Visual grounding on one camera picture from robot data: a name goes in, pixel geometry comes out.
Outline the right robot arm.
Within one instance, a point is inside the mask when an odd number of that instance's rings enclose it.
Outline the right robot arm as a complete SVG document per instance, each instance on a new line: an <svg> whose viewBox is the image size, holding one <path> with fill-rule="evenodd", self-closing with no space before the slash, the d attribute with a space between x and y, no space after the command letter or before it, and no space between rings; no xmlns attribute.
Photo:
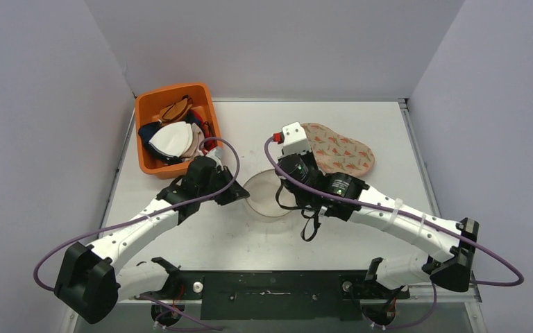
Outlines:
<svg viewBox="0 0 533 333"><path fill-rule="evenodd" d="M369 295L380 298L390 290L419 282L468 291L475 254L475 246L468 242L477 240L477 221L427 215L348 174L324 174L297 154L280 158L278 167L289 175L281 183L300 208L316 216L367 225L417 248L411 255L373 259L364 279Z"/></svg>

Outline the white mesh laundry bag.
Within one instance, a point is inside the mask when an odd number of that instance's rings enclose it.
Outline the white mesh laundry bag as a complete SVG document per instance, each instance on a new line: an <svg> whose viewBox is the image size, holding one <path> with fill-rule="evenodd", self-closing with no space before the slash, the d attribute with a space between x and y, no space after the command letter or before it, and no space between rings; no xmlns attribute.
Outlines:
<svg viewBox="0 0 533 333"><path fill-rule="evenodd" d="M244 201L248 214L255 220L270 223L283 219L291 210L281 208L280 204L291 207L296 201L294 195L284 187L276 199L281 182L274 169L268 169L251 176L243 188L250 194Z"/></svg>

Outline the white bra black trim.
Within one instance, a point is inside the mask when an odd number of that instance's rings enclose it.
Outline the white bra black trim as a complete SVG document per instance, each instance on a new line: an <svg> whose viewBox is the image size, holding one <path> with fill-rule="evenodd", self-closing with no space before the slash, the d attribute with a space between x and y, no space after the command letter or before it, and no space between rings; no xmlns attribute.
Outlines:
<svg viewBox="0 0 533 333"><path fill-rule="evenodd" d="M192 126L179 121L161 127L149 140L149 145L160 157L168 160L185 157L192 140Z"/></svg>

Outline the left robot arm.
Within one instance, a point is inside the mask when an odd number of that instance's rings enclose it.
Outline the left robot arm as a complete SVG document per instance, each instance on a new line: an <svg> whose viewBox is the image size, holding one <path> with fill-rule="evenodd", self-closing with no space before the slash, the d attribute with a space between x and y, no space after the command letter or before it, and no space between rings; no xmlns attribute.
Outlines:
<svg viewBox="0 0 533 333"><path fill-rule="evenodd" d="M249 192L230 169L210 157L197 157L183 176L175 178L133 218L88 245L75 241L66 249L53 288L54 295L88 323L105 318L115 305L141 293L154 291L174 297L178 269L157 257L135 267L126 264L164 232L197 213L201 203L213 200L228 205L249 198Z"/></svg>

